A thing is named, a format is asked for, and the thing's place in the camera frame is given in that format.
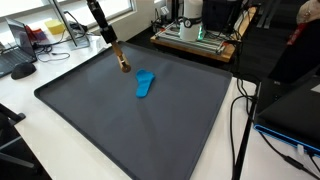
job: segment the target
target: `blue sponge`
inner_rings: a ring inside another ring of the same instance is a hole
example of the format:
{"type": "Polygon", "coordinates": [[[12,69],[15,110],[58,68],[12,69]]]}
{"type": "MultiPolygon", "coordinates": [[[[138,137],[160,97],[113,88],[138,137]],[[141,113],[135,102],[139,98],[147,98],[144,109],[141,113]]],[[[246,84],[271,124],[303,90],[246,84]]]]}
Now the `blue sponge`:
{"type": "Polygon", "coordinates": [[[140,69],[136,74],[136,78],[138,81],[138,89],[136,92],[136,96],[138,98],[143,98],[147,96],[149,87],[153,79],[155,78],[155,76],[152,72],[148,72],[144,69],[140,69]]]}

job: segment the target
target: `person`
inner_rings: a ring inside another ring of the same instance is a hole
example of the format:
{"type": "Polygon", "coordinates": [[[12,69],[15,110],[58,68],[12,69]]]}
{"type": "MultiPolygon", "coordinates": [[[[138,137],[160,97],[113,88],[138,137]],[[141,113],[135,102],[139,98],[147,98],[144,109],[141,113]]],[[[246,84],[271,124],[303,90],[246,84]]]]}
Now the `person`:
{"type": "Polygon", "coordinates": [[[320,0],[300,6],[297,29],[268,78],[291,84],[320,64],[320,0]]]}

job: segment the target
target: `computer mouse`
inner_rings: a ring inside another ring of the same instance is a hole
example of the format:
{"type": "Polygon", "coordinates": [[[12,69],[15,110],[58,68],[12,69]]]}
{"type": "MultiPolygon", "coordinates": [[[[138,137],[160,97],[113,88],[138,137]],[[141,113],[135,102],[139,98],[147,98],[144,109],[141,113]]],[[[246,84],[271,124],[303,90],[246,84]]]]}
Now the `computer mouse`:
{"type": "Polygon", "coordinates": [[[30,62],[17,64],[11,73],[11,78],[14,80],[29,76],[36,71],[36,67],[30,62]]]}

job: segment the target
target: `keyboard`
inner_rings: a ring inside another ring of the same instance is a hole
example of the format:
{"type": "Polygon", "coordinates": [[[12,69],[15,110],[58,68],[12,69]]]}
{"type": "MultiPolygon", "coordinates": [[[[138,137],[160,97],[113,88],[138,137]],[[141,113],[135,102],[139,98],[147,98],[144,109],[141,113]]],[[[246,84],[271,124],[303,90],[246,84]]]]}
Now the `keyboard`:
{"type": "Polygon", "coordinates": [[[12,72],[17,64],[23,62],[34,62],[35,58],[20,49],[14,49],[0,55],[0,77],[12,72]]]}

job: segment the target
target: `dark gray tray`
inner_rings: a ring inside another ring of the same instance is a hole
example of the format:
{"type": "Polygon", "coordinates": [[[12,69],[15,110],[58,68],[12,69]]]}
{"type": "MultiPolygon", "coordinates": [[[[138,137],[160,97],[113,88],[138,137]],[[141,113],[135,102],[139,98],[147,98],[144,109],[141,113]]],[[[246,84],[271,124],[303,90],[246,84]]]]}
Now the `dark gray tray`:
{"type": "Polygon", "coordinates": [[[120,42],[132,70],[107,49],[35,90],[133,179],[189,179],[215,122],[231,73],[120,42]],[[155,74],[135,96],[136,72],[155,74]]]}

